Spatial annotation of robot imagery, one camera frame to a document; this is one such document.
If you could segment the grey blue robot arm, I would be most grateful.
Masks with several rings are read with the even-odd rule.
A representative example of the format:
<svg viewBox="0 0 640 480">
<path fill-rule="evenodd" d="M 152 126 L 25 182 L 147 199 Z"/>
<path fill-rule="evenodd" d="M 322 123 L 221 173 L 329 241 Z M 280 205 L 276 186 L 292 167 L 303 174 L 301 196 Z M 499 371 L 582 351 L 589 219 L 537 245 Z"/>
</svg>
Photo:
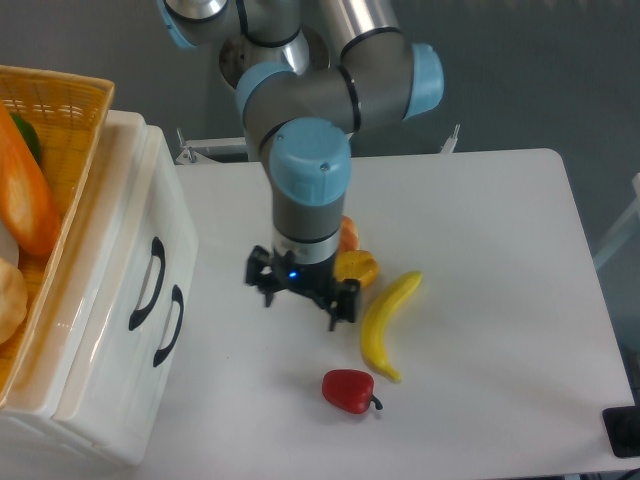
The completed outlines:
<svg viewBox="0 0 640 480">
<path fill-rule="evenodd" d="M 283 290 L 332 323 L 354 322 L 360 285 L 334 275 L 351 178 L 348 137 L 433 110 L 444 94 L 436 51 L 406 39 L 388 1 L 322 3 L 338 64 L 298 72 L 283 57 L 250 60 L 236 87 L 248 154 L 272 192 L 272 245 L 255 247 L 245 281 L 266 300 Z"/>
</svg>

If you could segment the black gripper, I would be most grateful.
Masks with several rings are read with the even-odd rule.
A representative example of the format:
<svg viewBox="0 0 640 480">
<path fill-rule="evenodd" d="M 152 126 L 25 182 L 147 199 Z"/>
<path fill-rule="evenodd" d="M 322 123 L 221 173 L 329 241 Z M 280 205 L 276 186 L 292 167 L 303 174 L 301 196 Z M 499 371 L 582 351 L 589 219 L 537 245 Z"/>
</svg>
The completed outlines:
<svg viewBox="0 0 640 480">
<path fill-rule="evenodd" d="M 338 323 L 354 323 L 360 308 L 361 284 L 356 279 L 335 280 L 333 270 L 340 230 L 312 240 L 296 240 L 272 233 L 273 254 L 256 245 L 246 262 L 245 283 L 264 296 L 270 307 L 282 290 L 311 299 L 329 314 L 329 331 Z"/>
</svg>

